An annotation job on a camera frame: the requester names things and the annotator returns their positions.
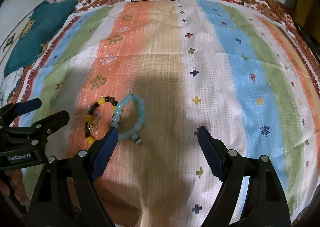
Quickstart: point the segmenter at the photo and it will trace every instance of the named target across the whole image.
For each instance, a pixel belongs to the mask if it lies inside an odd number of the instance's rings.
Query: teal pillow
[[[76,2],[76,0],[65,0],[60,3],[44,1],[35,8],[12,50],[4,69],[4,76],[31,65],[39,57],[43,46],[55,36],[73,12]]]

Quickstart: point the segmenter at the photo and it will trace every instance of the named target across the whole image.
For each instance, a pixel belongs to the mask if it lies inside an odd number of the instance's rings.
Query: blue gripper pad
[[[99,141],[103,141],[103,144],[92,161],[91,177],[93,181],[101,177],[107,167],[110,157],[118,143],[118,129],[111,128]]]
[[[209,164],[212,174],[219,177],[220,181],[224,181],[226,176],[223,172],[224,161],[223,158],[220,157],[217,149],[214,147],[213,141],[220,140],[212,138],[208,130],[204,126],[201,126],[198,130],[198,143],[201,147],[202,153]]]
[[[23,114],[29,113],[33,110],[39,109],[41,107],[41,99],[36,98],[36,99],[31,99],[26,102],[21,102],[18,103],[15,107],[14,112],[21,116]]]

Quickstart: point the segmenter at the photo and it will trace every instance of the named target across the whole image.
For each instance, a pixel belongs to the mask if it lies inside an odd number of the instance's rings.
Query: navy snowflake print
[[[270,134],[269,127],[267,127],[266,125],[263,125],[263,127],[260,128],[260,130],[261,130],[261,135],[264,135],[267,137],[267,135]]]

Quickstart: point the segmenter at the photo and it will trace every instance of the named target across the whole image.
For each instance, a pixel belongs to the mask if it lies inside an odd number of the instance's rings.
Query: green cross
[[[199,178],[201,177],[201,175],[203,174],[202,167],[200,167],[200,171],[197,171],[196,174],[199,176]]]
[[[195,49],[192,49],[192,48],[190,48],[190,49],[188,50],[188,52],[191,53],[191,54],[193,54],[195,51],[196,51],[196,50],[195,50]]]

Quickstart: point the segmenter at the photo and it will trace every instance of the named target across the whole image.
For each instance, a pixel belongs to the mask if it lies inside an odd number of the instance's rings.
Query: blanket
[[[47,155],[71,157],[90,146],[84,117],[99,97],[138,94],[147,113],[139,131],[143,144],[121,141],[95,183],[115,223],[202,224],[221,182],[197,143],[201,125],[243,156],[269,156],[293,221],[319,184],[317,64],[289,22],[253,8],[175,0],[74,13],[24,78],[18,101],[39,97],[41,109],[15,125],[67,110],[70,122],[49,137]],[[107,132],[113,109],[103,105],[99,112],[96,139]],[[135,109],[125,109],[119,131],[135,119]],[[24,170],[29,197],[40,171]],[[247,185],[245,178],[232,222],[240,217]]]

